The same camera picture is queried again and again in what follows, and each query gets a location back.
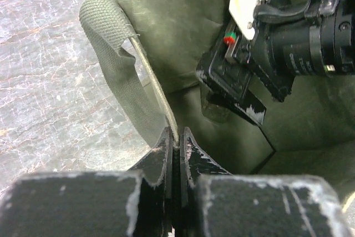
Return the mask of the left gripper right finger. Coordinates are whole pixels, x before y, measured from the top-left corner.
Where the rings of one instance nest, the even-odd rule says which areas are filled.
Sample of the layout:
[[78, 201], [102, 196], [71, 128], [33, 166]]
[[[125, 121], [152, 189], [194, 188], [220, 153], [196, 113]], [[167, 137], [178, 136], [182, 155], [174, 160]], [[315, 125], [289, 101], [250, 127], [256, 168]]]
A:
[[315, 175], [232, 175], [180, 137], [176, 236], [351, 236], [338, 195]]

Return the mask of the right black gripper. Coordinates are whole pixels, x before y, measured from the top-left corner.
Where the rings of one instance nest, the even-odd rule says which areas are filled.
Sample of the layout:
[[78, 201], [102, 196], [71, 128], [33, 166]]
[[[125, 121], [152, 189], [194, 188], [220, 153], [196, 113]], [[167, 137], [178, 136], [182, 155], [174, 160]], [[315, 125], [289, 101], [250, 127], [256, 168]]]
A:
[[249, 91], [257, 77], [278, 102], [291, 94], [294, 76], [280, 75], [263, 49], [253, 47], [233, 20], [223, 25], [216, 43], [204, 53], [196, 67], [196, 76], [213, 93], [207, 101], [226, 108], [245, 121], [262, 126], [266, 107]]

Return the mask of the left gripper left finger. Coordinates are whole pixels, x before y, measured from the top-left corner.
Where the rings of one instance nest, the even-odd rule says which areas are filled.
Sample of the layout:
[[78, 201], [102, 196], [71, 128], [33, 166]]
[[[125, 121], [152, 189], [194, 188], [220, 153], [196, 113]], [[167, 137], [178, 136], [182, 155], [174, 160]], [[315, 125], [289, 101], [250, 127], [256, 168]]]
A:
[[126, 171], [34, 173], [1, 202], [2, 236], [167, 236], [173, 138]]

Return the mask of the clear bottle yellow label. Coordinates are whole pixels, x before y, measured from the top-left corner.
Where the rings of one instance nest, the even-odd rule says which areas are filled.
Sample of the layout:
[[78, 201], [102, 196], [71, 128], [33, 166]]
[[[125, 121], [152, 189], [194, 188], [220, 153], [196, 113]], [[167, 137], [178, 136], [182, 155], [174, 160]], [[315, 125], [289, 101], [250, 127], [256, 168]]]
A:
[[201, 112], [205, 118], [215, 123], [226, 123], [230, 115], [228, 109], [212, 104], [206, 98], [201, 99]]

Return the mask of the olive green canvas bag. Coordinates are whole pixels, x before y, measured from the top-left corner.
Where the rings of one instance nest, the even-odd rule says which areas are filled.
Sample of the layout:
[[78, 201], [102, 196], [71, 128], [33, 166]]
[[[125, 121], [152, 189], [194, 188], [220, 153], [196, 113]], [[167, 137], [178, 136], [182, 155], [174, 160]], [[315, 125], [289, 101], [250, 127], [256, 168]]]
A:
[[163, 127], [191, 129], [199, 146], [233, 174], [316, 175], [354, 200], [354, 76], [297, 77], [283, 103], [254, 78], [267, 107], [262, 126], [230, 112], [201, 112], [195, 75], [224, 22], [227, 0], [85, 0], [79, 20], [104, 78], [135, 129], [154, 145]]

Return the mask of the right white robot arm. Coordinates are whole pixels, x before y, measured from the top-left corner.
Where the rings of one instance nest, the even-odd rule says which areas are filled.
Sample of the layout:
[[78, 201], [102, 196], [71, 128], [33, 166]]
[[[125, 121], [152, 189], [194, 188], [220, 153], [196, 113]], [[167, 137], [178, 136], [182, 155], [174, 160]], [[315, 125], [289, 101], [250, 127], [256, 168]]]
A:
[[249, 90], [253, 77], [278, 102], [302, 75], [354, 74], [354, 0], [229, 0], [229, 15], [196, 76], [208, 103], [251, 124], [266, 107]]

